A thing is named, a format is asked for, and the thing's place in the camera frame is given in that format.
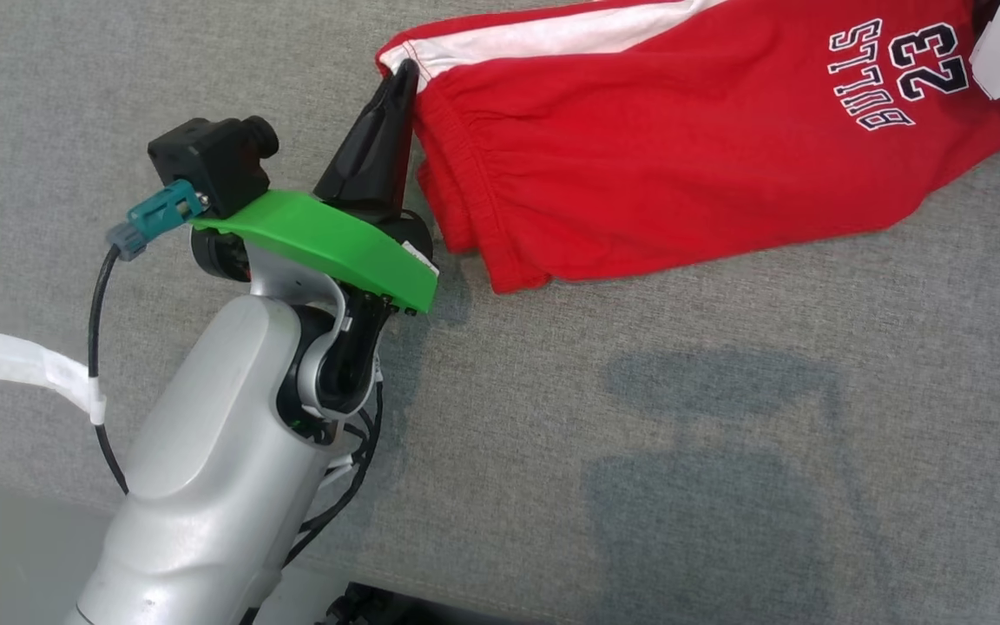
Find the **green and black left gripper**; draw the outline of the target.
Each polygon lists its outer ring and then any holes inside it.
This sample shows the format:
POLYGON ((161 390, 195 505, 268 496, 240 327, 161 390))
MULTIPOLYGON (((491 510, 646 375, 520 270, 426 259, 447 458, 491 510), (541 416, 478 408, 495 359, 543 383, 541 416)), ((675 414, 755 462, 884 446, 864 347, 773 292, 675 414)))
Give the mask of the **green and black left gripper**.
POLYGON ((412 59, 385 76, 317 182, 324 203, 270 190, 230 218, 201 216, 192 227, 241 241, 255 295, 311 301, 314 276, 325 274, 394 307, 431 312, 439 270, 427 224, 413 216, 369 224, 339 210, 404 210, 418 84, 412 59))

